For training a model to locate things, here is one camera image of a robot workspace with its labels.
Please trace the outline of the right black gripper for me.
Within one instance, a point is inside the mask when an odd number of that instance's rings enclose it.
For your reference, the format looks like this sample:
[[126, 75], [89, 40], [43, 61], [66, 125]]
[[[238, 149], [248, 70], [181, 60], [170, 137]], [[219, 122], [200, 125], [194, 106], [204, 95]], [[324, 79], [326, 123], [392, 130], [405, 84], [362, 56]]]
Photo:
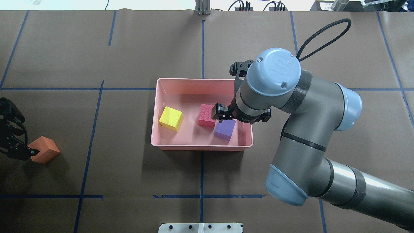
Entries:
[[266, 109], [263, 113], [257, 116], [248, 115], [242, 112], [238, 107], [227, 106], [216, 103], [212, 108], [212, 120], [217, 120], [222, 123], [225, 120], [238, 120], [243, 123], [254, 124], [256, 122], [267, 122], [272, 117], [271, 108]]

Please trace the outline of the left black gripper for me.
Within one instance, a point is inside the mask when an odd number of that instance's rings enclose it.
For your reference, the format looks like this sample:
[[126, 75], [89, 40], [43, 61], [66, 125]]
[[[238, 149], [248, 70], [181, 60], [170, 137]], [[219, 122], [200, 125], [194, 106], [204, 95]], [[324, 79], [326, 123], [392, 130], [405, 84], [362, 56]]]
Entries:
[[1, 120], [1, 153], [9, 158], [21, 161], [28, 160], [28, 157], [36, 156], [40, 150], [27, 147], [27, 129], [19, 120]]

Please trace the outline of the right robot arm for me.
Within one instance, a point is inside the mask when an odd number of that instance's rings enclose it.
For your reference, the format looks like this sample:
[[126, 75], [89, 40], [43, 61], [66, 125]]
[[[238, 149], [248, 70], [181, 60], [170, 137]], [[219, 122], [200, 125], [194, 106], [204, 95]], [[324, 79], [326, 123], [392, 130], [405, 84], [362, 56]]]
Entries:
[[289, 114], [265, 181], [272, 196], [295, 206], [318, 198], [413, 232], [412, 190], [325, 157], [332, 134], [359, 118], [358, 93], [313, 76], [282, 48], [267, 49], [230, 74], [238, 85], [234, 98], [214, 105], [212, 119], [265, 122], [272, 107]]

